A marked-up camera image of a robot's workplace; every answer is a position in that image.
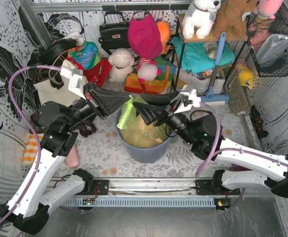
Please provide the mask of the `green trash bag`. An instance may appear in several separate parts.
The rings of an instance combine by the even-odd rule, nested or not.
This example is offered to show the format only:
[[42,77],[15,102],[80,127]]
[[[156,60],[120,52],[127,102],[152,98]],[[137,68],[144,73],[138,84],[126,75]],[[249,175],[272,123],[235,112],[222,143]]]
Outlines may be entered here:
[[165,124],[146,125],[141,115],[137,113],[134,102],[145,104],[140,96],[130,96],[130,100],[122,105],[117,128],[123,140],[133,147],[143,149],[153,148],[165,142],[170,136],[170,129]]

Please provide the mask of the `blue floor squeegee mop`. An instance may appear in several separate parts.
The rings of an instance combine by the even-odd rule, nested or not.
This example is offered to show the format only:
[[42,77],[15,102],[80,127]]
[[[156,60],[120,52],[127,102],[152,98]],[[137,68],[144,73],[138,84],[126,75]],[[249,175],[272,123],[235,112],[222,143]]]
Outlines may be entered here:
[[201,102],[202,104],[207,105],[225,105],[229,102],[229,96],[228,94],[214,94],[214,85],[216,80],[216,74],[218,71],[218,67],[221,61],[221,56],[223,53],[224,45],[226,41],[226,32],[222,32],[219,38],[218,42],[218,49],[217,49],[217,55],[215,58],[215,67],[213,69],[213,73],[211,75],[210,83],[208,91],[206,92],[205,96],[201,96]]

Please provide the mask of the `blue trash bin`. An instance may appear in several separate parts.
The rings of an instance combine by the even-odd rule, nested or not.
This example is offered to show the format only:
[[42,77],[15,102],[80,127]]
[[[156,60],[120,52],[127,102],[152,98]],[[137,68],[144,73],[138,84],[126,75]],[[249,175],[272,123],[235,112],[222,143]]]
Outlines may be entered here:
[[119,139],[124,144],[128,154],[137,162],[140,163],[155,163],[165,154],[166,149],[170,143],[171,137],[168,137],[163,143],[157,145],[152,148],[137,148],[130,144],[128,144],[123,138],[122,134],[120,133],[119,129],[117,128],[119,118],[122,114],[122,110],[119,109],[115,118],[115,129]]

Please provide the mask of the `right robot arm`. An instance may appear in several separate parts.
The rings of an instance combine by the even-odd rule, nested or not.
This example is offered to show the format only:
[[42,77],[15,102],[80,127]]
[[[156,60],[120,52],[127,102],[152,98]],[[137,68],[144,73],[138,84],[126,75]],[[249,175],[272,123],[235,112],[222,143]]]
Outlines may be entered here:
[[165,95],[142,94],[143,102],[134,102],[136,113],[147,125],[166,124],[203,163],[200,175],[213,161],[226,161],[244,171],[215,171],[211,187],[217,192],[234,189],[269,188],[280,197],[288,198],[288,154],[274,155],[233,142],[222,136],[222,126],[215,110],[202,102],[195,89],[183,89]]

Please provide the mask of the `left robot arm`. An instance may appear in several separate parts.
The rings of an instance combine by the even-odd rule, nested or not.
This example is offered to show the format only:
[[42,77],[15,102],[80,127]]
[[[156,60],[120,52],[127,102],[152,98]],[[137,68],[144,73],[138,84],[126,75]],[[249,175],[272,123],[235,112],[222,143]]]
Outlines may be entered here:
[[77,169],[65,183],[44,192],[75,144],[78,133],[73,128],[89,117],[111,115],[130,97],[91,82],[85,85],[70,83],[68,90],[79,97],[70,106],[53,101],[41,106],[39,124],[46,131],[38,140],[37,157],[20,188],[8,203],[0,204],[0,226],[11,222],[20,231],[35,235],[45,226],[52,212],[68,198],[93,189],[93,175]]

